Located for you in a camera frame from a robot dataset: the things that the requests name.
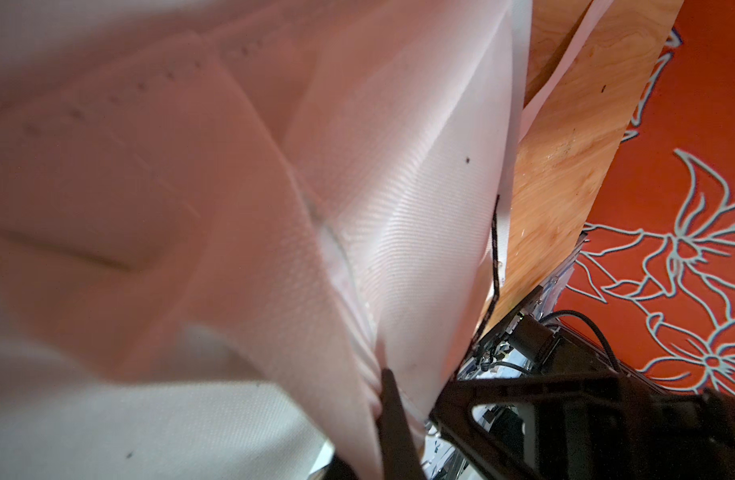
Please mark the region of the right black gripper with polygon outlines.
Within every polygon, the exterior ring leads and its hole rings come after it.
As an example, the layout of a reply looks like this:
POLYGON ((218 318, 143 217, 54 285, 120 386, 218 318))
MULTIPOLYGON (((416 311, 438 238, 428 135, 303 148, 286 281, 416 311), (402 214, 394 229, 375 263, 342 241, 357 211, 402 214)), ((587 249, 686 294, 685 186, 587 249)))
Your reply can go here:
POLYGON ((735 396, 655 392, 621 374, 455 381, 431 419, 485 479, 735 479, 735 396), (517 410, 523 433, 477 407, 517 410))

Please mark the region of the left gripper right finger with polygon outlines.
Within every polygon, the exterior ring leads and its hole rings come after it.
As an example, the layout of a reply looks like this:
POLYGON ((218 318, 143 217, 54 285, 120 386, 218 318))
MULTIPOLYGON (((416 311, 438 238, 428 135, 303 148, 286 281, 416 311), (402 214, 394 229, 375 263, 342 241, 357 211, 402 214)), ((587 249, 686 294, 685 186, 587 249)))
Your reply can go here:
POLYGON ((401 403, 401 394, 393 372, 381 370, 381 417, 377 420, 383 478, 385 480, 425 480, 421 460, 401 403))

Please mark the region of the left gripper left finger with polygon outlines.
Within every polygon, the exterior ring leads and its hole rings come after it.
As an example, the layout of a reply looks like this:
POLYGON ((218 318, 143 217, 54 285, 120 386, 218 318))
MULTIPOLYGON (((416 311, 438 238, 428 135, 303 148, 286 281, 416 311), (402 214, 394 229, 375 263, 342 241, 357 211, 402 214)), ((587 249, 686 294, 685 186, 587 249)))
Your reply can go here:
POLYGON ((340 457, 335 455, 329 466, 327 466, 322 480, 358 480, 357 475, 354 473, 352 468, 343 461, 340 457))

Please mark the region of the white student backpack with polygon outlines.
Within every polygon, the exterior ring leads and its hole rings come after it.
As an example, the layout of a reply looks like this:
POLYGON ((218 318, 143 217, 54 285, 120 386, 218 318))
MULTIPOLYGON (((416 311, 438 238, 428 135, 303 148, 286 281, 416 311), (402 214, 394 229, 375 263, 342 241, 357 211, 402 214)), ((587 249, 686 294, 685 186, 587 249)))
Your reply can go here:
POLYGON ((528 1, 0 1, 0 479, 383 478, 505 277, 528 1))

